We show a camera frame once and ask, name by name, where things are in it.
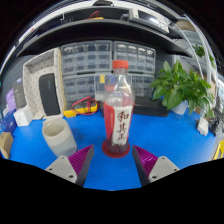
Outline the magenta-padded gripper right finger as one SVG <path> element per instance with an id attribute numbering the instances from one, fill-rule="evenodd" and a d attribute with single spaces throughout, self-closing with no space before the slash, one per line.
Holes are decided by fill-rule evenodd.
<path id="1" fill-rule="evenodd" d="M 136 145 L 132 147 L 132 156 L 142 186 L 153 183 L 179 170 L 166 156 L 157 157 Z"/>

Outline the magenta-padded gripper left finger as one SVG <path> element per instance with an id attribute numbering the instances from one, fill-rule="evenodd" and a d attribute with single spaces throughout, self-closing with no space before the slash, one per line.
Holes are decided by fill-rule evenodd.
<path id="1" fill-rule="evenodd" d="M 93 156 L 94 146 L 89 145 L 78 150 L 69 157 L 58 157 L 46 168 L 46 171 L 76 185 L 83 186 L 86 181 Z"/>

